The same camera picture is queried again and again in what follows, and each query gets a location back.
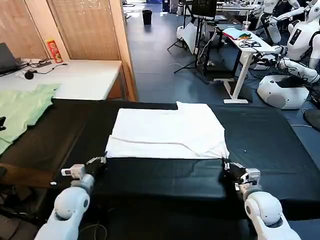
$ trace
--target green t-shirt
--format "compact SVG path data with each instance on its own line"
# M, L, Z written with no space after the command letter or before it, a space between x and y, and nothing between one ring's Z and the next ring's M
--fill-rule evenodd
M52 105L51 98L60 84L38 85L34 91L0 91L0 117L6 117L5 130L0 131L0 154L2 154L28 126Z

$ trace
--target red can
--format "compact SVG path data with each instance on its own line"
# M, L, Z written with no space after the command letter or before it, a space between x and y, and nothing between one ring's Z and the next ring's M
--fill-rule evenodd
M60 55L60 52L59 52L59 49L56 45L56 42L55 40L47 40L46 43L48 44L48 47L50 49L50 52L54 58L54 61L57 63L57 64L60 64L63 62L63 59Z

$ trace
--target wooden partition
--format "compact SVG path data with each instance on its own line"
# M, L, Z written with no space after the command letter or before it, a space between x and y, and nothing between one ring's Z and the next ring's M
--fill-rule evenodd
M47 2L70 59L120 59L109 0Z
M0 43L6 43L15 58L48 56L24 0L0 0Z
M127 99L138 100L121 0L0 0L0 42L16 57L51 57L51 39L66 61L121 60Z

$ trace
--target floor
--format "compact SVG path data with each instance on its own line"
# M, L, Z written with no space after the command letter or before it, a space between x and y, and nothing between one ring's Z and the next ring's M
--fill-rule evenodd
M143 9L152 10L151 25L143 25ZM134 7L125 7L124 10L131 16L127 19L127 34L140 102L223 104L223 99L228 98L228 94L222 84L216 82L206 85L201 81L200 74L187 69L173 74L181 65L193 60L193 57L181 48L174 46L167 51L167 47L176 41L177 27L183 25L182 17L178 18L172 13L162 14L161 4L137 3ZM213 52L210 57L213 60L223 58L225 65L231 68L236 54L236 49L225 46L220 55ZM266 106L255 91L259 80L249 74L245 84L252 88L253 103L250 104ZM307 125L302 117L303 110L310 108L314 106L307 101L299 110L286 110L282 113L291 125ZM303 126L293 126L293 129L320 168L320 132ZM292 222L291 225L302 239L315 239L312 236L320 235L317 227L319 224L320 219Z

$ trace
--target black trash can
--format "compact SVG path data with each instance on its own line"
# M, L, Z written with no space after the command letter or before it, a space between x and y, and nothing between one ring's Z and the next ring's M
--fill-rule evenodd
M144 25L151 24L151 16L152 16L151 10L142 10L142 17L143 17L143 24Z

